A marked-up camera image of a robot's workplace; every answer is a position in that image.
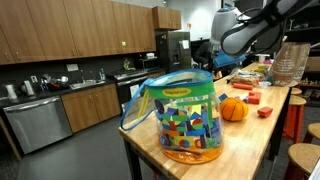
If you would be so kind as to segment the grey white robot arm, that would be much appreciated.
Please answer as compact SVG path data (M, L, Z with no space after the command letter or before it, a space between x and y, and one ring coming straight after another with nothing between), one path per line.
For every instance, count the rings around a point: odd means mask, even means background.
M271 0L252 17L243 17L237 7L221 8L215 13L211 27L213 50L234 57L243 55L259 36L317 1Z

